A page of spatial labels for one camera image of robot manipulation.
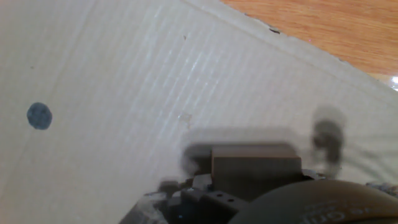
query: wooden floor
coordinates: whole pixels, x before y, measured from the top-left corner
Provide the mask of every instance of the wooden floor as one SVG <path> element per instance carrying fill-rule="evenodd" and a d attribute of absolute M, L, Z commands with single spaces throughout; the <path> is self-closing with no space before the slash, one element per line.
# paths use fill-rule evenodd
<path fill-rule="evenodd" d="M 398 1 L 223 1 L 398 89 Z"/>

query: white cardboard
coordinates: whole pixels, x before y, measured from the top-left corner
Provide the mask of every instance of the white cardboard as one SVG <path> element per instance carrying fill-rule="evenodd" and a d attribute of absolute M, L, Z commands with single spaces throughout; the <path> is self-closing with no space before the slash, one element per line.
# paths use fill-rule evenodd
<path fill-rule="evenodd" d="M 0 47 L 0 223 L 117 223 L 183 178 L 195 128 L 248 130 L 214 141 L 286 129 L 314 168 L 323 107 L 345 120 L 340 179 L 397 179 L 394 90 L 218 1 L 3 0 Z M 27 122 L 36 101 L 46 131 Z"/>

